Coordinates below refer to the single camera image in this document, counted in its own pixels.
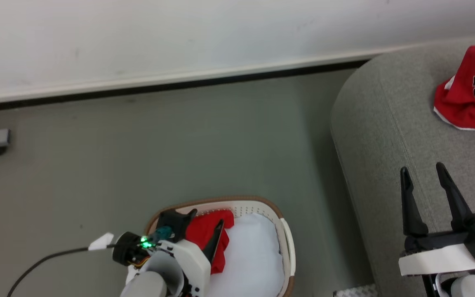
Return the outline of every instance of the white cloth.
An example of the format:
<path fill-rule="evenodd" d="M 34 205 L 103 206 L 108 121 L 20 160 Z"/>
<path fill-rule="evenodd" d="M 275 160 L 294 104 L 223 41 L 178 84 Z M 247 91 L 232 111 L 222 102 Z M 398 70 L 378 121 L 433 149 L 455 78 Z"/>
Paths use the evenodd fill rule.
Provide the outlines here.
<path fill-rule="evenodd" d="M 246 214 L 226 232 L 225 269 L 210 277 L 206 297 L 277 297 L 285 276 L 274 224 Z"/>

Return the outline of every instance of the white basket handle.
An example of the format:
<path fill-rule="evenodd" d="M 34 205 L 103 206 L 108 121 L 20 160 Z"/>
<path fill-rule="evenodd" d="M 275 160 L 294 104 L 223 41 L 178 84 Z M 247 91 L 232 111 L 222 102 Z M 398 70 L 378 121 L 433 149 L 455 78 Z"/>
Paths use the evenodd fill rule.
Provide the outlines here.
<path fill-rule="evenodd" d="M 289 262 L 291 262 L 291 276 L 294 276 L 296 272 L 296 250 L 294 249 L 294 240 L 292 239 L 291 228 L 289 224 L 285 221 L 284 218 L 281 218 L 281 223 L 283 224 L 283 231 L 285 231 L 285 238 L 287 239 L 287 244 L 289 246 Z"/>

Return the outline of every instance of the gray floor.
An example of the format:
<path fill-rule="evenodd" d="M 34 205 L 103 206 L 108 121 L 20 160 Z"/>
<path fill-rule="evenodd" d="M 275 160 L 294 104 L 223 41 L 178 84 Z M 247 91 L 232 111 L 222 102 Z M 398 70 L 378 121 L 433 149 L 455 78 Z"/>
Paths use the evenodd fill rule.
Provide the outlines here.
<path fill-rule="evenodd" d="M 372 282 L 329 132 L 352 70 L 0 111 L 0 296 L 32 263 L 161 207 L 231 194 L 275 202 L 296 242 L 295 297 Z M 109 252 L 51 260 L 15 297 L 117 297 Z"/>

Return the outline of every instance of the gray ottoman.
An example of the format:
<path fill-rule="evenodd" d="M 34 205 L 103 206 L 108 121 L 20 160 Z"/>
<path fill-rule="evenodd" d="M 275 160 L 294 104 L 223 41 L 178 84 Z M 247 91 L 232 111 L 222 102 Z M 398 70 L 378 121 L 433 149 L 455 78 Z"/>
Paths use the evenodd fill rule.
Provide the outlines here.
<path fill-rule="evenodd" d="M 348 79 L 332 111 L 332 135 L 381 297 L 426 295 L 421 278 L 401 277 L 397 264 L 404 245 L 401 167 L 409 168 L 430 232 L 451 229 L 438 161 L 475 212 L 475 132 L 457 130 L 432 111 L 435 87 L 456 73 L 469 45 L 475 39 L 379 56 Z"/>

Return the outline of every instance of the laundry basket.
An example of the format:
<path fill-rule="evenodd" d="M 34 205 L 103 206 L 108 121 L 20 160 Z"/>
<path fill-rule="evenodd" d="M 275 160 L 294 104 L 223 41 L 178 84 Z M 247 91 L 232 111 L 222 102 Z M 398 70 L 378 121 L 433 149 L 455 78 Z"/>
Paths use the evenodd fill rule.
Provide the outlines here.
<path fill-rule="evenodd" d="M 296 253 L 294 251 L 294 241 L 289 225 L 283 218 L 281 211 L 272 203 L 262 197 L 257 196 L 229 196 L 190 203 L 181 203 L 161 209 L 151 218 L 144 233 L 149 235 L 155 231 L 159 214 L 162 211 L 175 209 L 181 214 L 187 214 L 192 209 L 198 210 L 198 215 L 207 214 L 211 211 L 228 209 L 234 213 L 235 218 L 246 214 L 257 213 L 265 216 L 276 227 L 277 238 L 280 243 L 280 254 L 283 262 L 283 272 L 285 280 L 278 297 L 289 297 L 294 287 L 294 271 L 296 271 Z"/>

